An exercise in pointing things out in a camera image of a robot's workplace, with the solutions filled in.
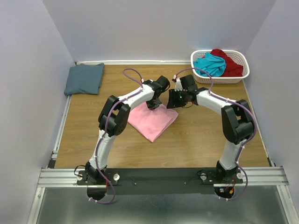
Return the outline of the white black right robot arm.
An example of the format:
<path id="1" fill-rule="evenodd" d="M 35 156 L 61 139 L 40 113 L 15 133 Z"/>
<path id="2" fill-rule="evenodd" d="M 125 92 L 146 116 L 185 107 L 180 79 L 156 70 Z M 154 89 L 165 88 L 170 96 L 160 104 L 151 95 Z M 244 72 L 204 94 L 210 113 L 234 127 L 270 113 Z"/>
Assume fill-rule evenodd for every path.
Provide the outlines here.
<path id="1" fill-rule="evenodd" d="M 226 138 L 223 154 L 217 161 L 215 178 L 227 182 L 235 174 L 245 144 L 256 133 L 256 122 L 246 100 L 234 101 L 199 88 L 192 75 L 174 76 L 175 87 L 169 90 L 168 109 L 183 107 L 191 102 L 221 115 L 222 131 Z"/>

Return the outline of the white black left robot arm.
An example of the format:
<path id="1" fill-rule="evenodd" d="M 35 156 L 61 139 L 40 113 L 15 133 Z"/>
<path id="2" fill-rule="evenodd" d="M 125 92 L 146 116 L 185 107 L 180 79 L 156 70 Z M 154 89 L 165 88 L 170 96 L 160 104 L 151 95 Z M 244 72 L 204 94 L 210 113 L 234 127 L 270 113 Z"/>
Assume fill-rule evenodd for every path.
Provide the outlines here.
<path id="1" fill-rule="evenodd" d="M 156 81 L 146 80 L 136 90 L 120 97 L 108 97 L 100 115 L 99 137 L 92 157 L 85 165 L 85 173 L 93 184 L 101 184 L 106 180 L 104 169 L 115 138 L 127 126 L 131 110 L 145 103 L 151 110 L 161 104 L 159 97 L 170 87 L 170 82 L 164 76 Z"/>

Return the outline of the pink t shirt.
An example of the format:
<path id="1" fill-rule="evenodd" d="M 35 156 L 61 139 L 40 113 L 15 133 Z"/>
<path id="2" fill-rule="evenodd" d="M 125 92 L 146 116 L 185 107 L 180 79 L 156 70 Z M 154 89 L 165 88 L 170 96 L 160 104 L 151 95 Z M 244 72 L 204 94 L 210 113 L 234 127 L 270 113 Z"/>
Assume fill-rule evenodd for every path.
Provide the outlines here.
<path id="1" fill-rule="evenodd" d="M 146 103 L 134 108 L 128 118 L 128 123 L 150 142 L 154 142 L 178 117 L 173 109 L 167 109 L 161 104 L 150 110 Z"/>

